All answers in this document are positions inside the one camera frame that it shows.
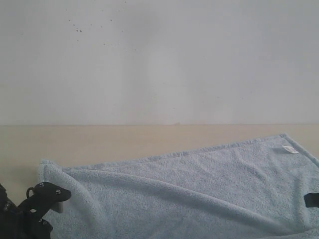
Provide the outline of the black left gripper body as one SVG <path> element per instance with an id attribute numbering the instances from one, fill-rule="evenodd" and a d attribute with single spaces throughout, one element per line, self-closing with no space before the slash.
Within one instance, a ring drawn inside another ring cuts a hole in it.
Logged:
<path id="1" fill-rule="evenodd" d="M 9 199 L 6 189 L 0 187 L 0 237 L 2 239 L 50 239 L 53 226 L 43 215 L 49 210 L 45 200 L 35 193 L 19 205 Z"/>

